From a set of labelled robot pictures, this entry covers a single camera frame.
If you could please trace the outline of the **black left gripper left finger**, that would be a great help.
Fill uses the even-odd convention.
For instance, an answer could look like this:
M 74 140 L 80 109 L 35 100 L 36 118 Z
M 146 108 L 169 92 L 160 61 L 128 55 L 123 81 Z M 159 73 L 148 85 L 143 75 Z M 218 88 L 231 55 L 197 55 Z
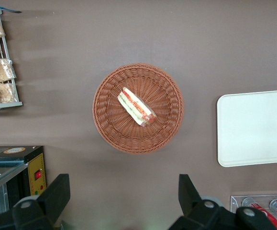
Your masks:
M 53 230 L 54 224 L 70 200 L 68 174 L 58 175 L 36 199 L 19 202 L 12 209 L 17 230 Z

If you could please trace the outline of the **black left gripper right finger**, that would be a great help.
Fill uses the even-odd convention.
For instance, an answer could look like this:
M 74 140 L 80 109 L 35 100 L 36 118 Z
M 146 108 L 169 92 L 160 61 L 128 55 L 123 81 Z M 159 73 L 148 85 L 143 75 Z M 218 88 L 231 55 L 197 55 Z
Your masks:
M 183 215 L 171 230 L 223 230 L 221 207 L 213 200 L 202 199 L 187 174 L 179 175 L 178 200 Z

